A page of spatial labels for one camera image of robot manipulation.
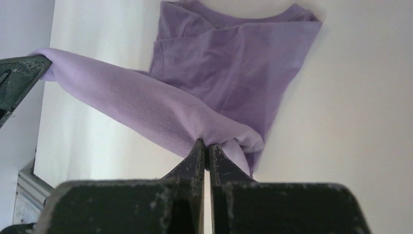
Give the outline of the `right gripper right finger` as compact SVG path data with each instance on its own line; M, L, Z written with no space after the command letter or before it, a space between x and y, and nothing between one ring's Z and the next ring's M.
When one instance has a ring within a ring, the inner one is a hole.
M337 183L260 183L218 144L208 148L215 234L368 234L357 199Z

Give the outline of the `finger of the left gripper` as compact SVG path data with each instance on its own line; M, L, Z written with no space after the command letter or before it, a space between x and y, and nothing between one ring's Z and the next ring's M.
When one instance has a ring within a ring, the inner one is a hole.
M0 60L0 125L3 126L52 62L43 55Z

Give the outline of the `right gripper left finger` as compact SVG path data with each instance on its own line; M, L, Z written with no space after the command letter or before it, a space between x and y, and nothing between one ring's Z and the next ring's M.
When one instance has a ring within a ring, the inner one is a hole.
M202 234L206 147L160 179L78 180L47 198L37 234Z

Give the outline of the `lavender t shirt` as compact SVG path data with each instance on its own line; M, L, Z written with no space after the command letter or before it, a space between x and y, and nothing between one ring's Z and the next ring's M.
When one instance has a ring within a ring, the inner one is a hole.
M53 48L43 76L179 155L220 144L252 175L282 96L322 26L298 4L262 19L213 11L197 0L163 1L150 69L122 68Z

